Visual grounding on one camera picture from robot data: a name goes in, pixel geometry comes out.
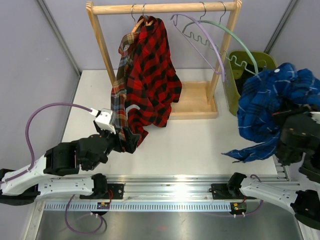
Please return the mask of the lilac hanger of blue shirt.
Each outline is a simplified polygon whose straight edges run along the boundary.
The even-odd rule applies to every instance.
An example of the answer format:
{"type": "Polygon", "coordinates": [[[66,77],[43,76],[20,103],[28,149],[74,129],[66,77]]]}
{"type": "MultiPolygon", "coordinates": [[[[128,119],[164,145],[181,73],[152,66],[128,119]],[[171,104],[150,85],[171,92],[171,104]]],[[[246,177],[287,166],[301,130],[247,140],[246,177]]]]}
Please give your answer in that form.
{"type": "Polygon", "coordinates": [[[205,28],[201,25],[202,23],[202,17],[204,17],[207,13],[207,6],[204,2],[200,2],[203,5],[204,8],[204,14],[199,17],[199,20],[196,20],[195,18],[188,16],[184,13],[176,13],[171,16],[172,23],[174,27],[184,36],[185,39],[190,43],[190,45],[197,51],[197,53],[201,56],[201,58],[207,63],[207,65],[213,70],[213,72],[219,76],[221,76],[222,81],[225,81],[225,68],[224,68],[224,61],[222,60],[221,54],[218,50],[218,47],[215,45],[214,41],[210,37],[209,33],[205,30],[205,28]],[[178,19],[179,16],[185,17],[190,20],[190,24],[195,24],[204,34],[205,36],[205,42],[203,42],[203,38],[199,35],[196,38],[196,35],[191,31],[189,34],[185,33],[185,29],[180,30],[177,25],[178,25],[178,19]],[[218,61],[218,66],[221,68],[221,70],[217,70],[210,62],[209,60],[200,52],[200,50],[193,44],[191,40],[194,40],[198,43],[201,43],[204,46],[209,47],[211,50],[215,52],[216,59],[218,61]]]}

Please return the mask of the mint green hanger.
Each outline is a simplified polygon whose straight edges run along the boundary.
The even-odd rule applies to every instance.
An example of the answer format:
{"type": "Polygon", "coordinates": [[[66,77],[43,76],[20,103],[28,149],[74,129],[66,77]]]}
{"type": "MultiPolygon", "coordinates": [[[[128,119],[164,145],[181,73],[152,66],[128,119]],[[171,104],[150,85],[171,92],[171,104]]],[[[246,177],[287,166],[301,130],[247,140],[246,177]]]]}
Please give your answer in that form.
{"type": "MultiPolygon", "coordinates": [[[[216,26],[218,28],[220,28],[221,30],[223,30],[225,33],[227,33],[229,36],[231,36],[233,39],[235,39],[245,50],[245,52],[247,53],[248,57],[250,58],[251,62],[253,63],[253,70],[249,70],[248,69],[248,63],[246,61],[242,61],[241,63],[237,63],[237,57],[235,55],[232,55],[231,57],[227,57],[225,56],[230,62],[234,61],[235,65],[238,67],[243,67],[243,69],[245,71],[247,71],[248,73],[253,74],[254,76],[257,75],[259,73],[259,69],[258,69],[258,64],[256,59],[254,58],[253,54],[250,52],[250,50],[247,48],[247,46],[243,43],[243,41],[231,30],[229,30],[227,27],[225,27],[224,25],[221,24],[221,20],[222,17],[226,14],[227,12],[227,8],[226,8],[226,4],[223,1],[220,1],[219,3],[221,3],[223,5],[224,8],[224,13],[220,16],[219,18],[219,23],[214,22],[214,21],[210,21],[210,20],[202,20],[202,17],[204,17],[206,15],[207,12],[207,7],[206,4],[204,2],[202,2],[203,6],[204,6],[204,15],[200,16],[198,23],[206,23],[206,24],[210,24],[213,26],[216,26]]],[[[189,34],[186,34],[186,28],[192,24],[194,24],[195,22],[192,21],[188,24],[185,25],[185,27],[182,30],[182,35],[186,38],[189,39],[193,39],[196,42],[201,43],[203,46],[207,46],[209,49],[214,50],[217,56],[217,60],[218,60],[218,64],[221,68],[221,72],[218,72],[217,70],[215,70],[211,64],[207,61],[207,59],[198,51],[198,49],[196,47],[195,50],[202,56],[202,58],[209,64],[209,66],[212,68],[212,70],[218,74],[221,75],[223,72],[225,72],[224,67],[223,67],[223,63],[224,61],[222,60],[222,53],[218,52],[218,46],[216,44],[213,44],[213,41],[210,41],[209,38],[207,38],[205,40],[205,42],[203,42],[203,39],[200,35],[197,36],[197,38],[195,37],[195,34],[191,31],[189,34]]]]}

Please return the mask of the blue plaid shirt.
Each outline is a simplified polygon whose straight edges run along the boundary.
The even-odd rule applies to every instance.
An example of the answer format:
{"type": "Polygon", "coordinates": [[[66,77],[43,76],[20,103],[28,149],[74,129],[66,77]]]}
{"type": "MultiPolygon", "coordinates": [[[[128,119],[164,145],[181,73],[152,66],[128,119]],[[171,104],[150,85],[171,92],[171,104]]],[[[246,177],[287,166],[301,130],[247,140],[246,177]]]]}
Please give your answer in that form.
{"type": "Polygon", "coordinates": [[[265,160],[276,152],[281,127],[274,118],[283,103],[320,105],[320,81],[307,68],[296,70],[289,62],[266,69],[247,79],[238,100],[239,135],[256,144],[233,149],[225,155],[236,162],[265,160]]]}

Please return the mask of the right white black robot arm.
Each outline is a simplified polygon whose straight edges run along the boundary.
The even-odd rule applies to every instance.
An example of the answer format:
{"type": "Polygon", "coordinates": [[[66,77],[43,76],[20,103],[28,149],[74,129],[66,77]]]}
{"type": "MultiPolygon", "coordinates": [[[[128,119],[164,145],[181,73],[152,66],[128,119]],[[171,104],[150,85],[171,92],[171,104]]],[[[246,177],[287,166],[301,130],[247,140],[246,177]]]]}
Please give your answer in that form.
{"type": "Polygon", "coordinates": [[[280,137],[275,158],[282,166],[286,180],[292,180],[288,167],[300,163],[298,172],[314,189],[292,190],[263,183],[257,177],[235,172],[226,184],[232,198],[256,198],[283,208],[305,226],[320,228],[320,109],[316,105],[302,105],[276,112],[280,122],[280,137]]]}

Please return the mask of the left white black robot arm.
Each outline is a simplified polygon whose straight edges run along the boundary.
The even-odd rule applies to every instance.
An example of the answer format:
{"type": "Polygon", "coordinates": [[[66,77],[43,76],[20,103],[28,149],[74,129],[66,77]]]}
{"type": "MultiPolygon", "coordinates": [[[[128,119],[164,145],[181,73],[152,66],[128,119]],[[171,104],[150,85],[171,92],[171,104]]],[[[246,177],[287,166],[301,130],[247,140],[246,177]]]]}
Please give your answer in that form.
{"type": "Polygon", "coordinates": [[[61,142],[46,151],[34,164],[19,170],[1,169],[0,202],[10,206],[29,205],[44,198],[79,195],[81,199],[111,196],[107,177],[96,173],[79,177],[80,171],[93,171],[108,162],[112,151],[134,153],[140,140],[129,128],[125,139],[102,130],[99,134],[71,142],[61,142]]]}

